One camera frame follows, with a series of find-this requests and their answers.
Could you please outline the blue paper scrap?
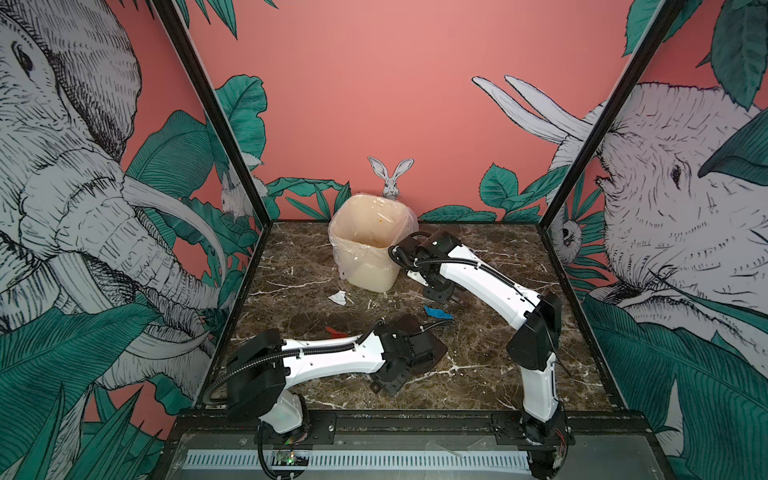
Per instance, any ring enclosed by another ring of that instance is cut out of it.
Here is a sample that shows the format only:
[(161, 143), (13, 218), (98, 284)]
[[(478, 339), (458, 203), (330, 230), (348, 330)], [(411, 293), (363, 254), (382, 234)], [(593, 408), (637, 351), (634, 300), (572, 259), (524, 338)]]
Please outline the blue paper scrap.
[(438, 320), (453, 320), (454, 317), (445, 312), (444, 310), (437, 309), (437, 308), (431, 308), (431, 307), (424, 307), (424, 311), (426, 315), (430, 318), (438, 319)]

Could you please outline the dark brown dustpan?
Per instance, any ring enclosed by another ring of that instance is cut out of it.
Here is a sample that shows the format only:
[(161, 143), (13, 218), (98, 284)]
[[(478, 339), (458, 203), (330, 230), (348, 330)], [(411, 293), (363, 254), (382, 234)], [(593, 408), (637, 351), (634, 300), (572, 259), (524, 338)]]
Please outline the dark brown dustpan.
[(452, 325), (453, 321), (447, 319), (420, 323), (413, 315), (405, 315), (395, 323), (398, 330), (408, 335), (413, 350), (413, 359), (407, 367), (411, 376), (422, 375), (441, 361), (447, 346), (436, 336), (437, 329)]

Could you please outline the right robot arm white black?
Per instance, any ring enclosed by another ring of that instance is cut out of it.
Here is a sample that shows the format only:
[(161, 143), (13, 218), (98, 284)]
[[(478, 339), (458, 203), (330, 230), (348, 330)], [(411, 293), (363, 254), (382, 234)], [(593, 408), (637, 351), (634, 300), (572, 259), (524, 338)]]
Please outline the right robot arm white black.
[(511, 326), (514, 335), (506, 351), (521, 372), (525, 436), (534, 445), (566, 445), (565, 415), (556, 394), (555, 364), (562, 331), (559, 297), (518, 284), (445, 230), (414, 232), (389, 247), (388, 255), (422, 279), (426, 297), (444, 302), (459, 287)]

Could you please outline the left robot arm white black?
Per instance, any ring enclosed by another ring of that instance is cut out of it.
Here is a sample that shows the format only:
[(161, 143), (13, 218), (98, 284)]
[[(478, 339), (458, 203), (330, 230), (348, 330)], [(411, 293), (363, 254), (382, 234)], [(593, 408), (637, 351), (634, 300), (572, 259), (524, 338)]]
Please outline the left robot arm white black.
[(396, 395), (412, 378), (434, 368), (447, 352), (426, 324), (411, 315), (378, 321), (366, 333), (328, 340), (284, 339), (276, 329), (250, 339), (229, 359), (226, 372), (202, 394), (206, 406), (223, 405), (227, 419), (257, 419), (301, 441), (311, 430), (306, 400), (291, 389), (326, 377), (365, 374), (376, 392)]

